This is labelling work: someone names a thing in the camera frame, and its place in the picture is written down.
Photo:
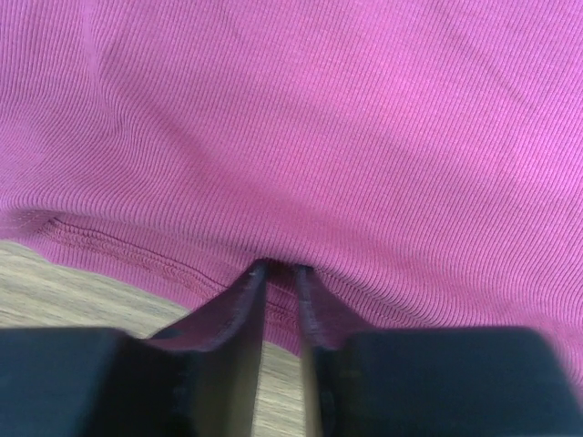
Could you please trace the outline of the red tank top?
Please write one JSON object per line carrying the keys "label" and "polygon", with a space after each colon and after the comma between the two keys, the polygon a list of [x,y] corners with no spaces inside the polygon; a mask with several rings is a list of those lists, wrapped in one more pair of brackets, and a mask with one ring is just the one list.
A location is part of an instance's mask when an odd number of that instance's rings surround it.
{"label": "red tank top", "polygon": [[579,1],[4,1],[1,235],[191,308],[257,258],[582,384]]}

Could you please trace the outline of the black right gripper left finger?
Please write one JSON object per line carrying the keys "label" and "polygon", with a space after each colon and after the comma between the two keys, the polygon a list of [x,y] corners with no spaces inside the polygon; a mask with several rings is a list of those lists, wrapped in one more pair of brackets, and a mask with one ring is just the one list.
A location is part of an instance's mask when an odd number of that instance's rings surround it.
{"label": "black right gripper left finger", "polygon": [[4,436],[249,436],[267,265],[146,339],[113,328],[1,332]]}

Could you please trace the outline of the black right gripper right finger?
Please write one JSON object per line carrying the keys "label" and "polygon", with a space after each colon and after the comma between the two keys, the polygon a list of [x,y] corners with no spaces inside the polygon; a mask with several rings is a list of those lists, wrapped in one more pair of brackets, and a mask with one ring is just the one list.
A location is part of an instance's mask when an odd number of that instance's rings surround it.
{"label": "black right gripper right finger", "polygon": [[381,330],[295,275],[310,436],[579,436],[549,344],[520,327]]}

